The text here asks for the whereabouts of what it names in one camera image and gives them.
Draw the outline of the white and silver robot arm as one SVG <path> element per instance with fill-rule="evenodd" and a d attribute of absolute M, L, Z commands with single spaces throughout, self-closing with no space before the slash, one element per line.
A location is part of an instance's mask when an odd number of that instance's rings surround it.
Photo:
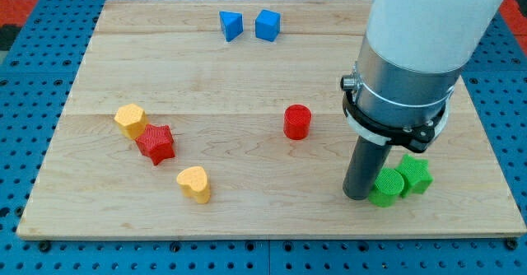
<path fill-rule="evenodd" d="M 343 111 L 357 151 L 425 151 L 445 128 L 450 98 L 503 0 L 373 0 Z"/>

